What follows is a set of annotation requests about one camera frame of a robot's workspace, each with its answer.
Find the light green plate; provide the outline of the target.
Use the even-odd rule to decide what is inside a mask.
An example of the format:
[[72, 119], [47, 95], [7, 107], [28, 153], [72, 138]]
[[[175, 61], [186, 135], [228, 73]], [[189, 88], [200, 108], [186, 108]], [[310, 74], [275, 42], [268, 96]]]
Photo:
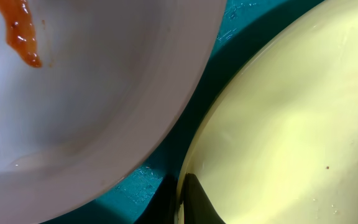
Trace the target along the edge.
[[358, 223], [358, 1], [322, 2], [245, 64], [187, 174], [225, 223]]

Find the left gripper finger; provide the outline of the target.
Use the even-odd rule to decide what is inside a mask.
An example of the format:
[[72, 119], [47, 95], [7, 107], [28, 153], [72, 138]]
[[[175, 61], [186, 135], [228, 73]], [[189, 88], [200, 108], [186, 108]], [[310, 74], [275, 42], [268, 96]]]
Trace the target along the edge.
[[225, 224], [195, 174], [187, 173], [181, 190], [184, 224]]

